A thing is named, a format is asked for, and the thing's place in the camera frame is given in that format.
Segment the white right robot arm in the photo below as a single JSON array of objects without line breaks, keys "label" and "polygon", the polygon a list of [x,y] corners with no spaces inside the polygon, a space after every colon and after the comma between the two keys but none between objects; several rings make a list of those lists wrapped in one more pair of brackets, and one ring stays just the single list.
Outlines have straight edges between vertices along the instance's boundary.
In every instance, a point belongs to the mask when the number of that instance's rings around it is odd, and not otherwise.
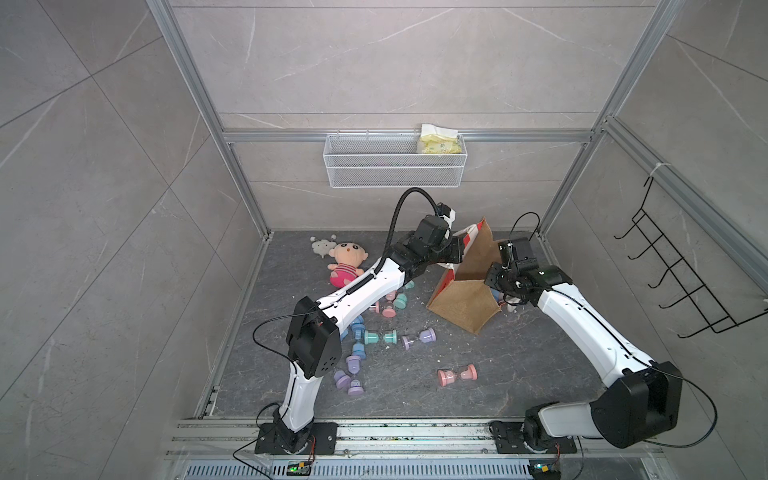
[{"label": "white right robot arm", "polygon": [[485,283],[555,321],[590,361],[605,391],[591,402],[551,402],[526,412],[521,427],[526,447],[537,453],[565,437],[602,438],[626,448],[674,429],[682,374],[633,345],[594,309],[559,267],[542,267],[525,237],[501,241],[499,261]]}]

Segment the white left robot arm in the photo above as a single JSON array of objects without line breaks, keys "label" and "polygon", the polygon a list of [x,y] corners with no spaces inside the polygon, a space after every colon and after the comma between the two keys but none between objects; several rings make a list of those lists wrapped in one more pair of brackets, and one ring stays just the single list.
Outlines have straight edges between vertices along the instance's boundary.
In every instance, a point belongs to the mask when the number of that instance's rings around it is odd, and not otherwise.
[{"label": "white left robot arm", "polygon": [[455,212],[444,204],[439,211],[437,216],[426,216],[349,285],[319,300],[298,301],[286,338],[291,361],[287,392],[274,414],[285,442],[303,441],[309,435],[322,378],[341,359],[340,332],[376,300],[422,275],[428,266],[463,260],[465,235],[451,231]]}]

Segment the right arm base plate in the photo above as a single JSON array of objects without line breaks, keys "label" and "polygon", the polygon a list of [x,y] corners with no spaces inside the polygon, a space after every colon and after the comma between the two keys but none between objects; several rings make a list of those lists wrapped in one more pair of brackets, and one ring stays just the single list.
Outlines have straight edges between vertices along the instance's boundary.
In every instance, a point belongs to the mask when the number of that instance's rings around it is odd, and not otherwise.
[{"label": "right arm base plate", "polygon": [[500,421],[489,423],[489,432],[499,454],[575,454],[577,445],[572,438],[550,437],[535,422]]}]

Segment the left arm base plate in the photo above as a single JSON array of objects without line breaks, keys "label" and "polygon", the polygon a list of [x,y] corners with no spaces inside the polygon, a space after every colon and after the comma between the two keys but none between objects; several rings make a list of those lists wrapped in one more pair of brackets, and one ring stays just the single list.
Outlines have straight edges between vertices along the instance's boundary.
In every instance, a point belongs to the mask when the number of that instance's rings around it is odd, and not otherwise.
[{"label": "left arm base plate", "polygon": [[310,422],[299,432],[293,432],[281,422],[266,423],[259,428],[254,452],[256,454],[333,455],[339,425],[334,422]]}]

